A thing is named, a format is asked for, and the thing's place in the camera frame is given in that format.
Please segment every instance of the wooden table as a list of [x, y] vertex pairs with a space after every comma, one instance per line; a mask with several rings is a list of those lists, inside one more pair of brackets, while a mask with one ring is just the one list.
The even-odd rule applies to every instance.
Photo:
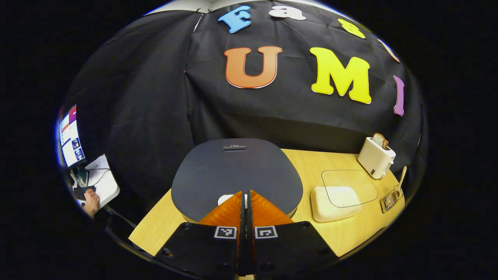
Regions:
[[[303, 197], [292, 220], [294, 222], [309, 221], [313, 224], [339, 257], [363, 243], [381, 228], [388, 226], [404, 207], [404, 198], [402, 198], [389, 211], [382, 214], [380, 201], [398, 184], [394, 175], [388, 171], [384, 178], [372, 179], [378, 197], [364, 204], [358, 214], [338, 221], [317, 222], [313, 218], [310, 195], [316, 186], [324, 186], [322, 172], [340, 169], [364, 170], [357, 161], [358, 155], [290, 149], [282, 149], [282, 151], [294, 164], [303, 184]], [[169, 190], [137, 225], [129, 239], [155, 256], [183, 222], [186, 221], [173, 205], [171, 190]]]

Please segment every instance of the bread slice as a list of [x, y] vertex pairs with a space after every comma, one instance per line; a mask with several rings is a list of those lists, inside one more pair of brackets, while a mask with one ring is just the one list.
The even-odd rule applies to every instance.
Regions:
[[374, 141], [377, 145], [381, 146], [383, 149], [387, 150], [387, 145], [389, 141], [387, 141], [384, 136], [380, 133], [376, 133], [372, 137], [372, 141]]

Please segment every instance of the yellow letter m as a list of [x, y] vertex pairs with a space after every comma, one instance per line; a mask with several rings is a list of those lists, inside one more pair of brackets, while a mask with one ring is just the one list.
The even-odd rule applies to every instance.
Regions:
[[316, 56], [318, 75], [316, 83], [311, 85], [311, 90], [317, 93], [332, 94], [334, 88], [330, 85], [330, 77], [334, 80], [337, 92], [344, 96], [353, 82], [353, 89], [349, 97], [355, 101], [370, 104], [372, 98], [369, 94], [369, 69], [370, 65], [359, 57], [352, 57], [346, 68], [337, 56], [329, 49], [311, 48], [310, 52]]

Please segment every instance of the monitor screen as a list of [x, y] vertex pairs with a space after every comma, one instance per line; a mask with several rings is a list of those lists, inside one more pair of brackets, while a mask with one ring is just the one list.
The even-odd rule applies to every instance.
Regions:
[[71, 168], [76, 163], [84, 162], [85, 154], [83, 154], [83, 149], [81, 148], [78, 126], [76, 125], [76, 105], [69, 110], [69, 113], [64, 116], [59, 124], [59, 134], [66, 168]]

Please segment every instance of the person's hand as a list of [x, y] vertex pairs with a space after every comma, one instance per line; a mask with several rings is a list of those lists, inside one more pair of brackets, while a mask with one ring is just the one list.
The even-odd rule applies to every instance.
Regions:
[[87, 204], [83, 206], [83, 210], [90, 216], [94, 217], [95, 213], [99, 210], [100, 197], [92, 189], [88, 189], [85, 193]]

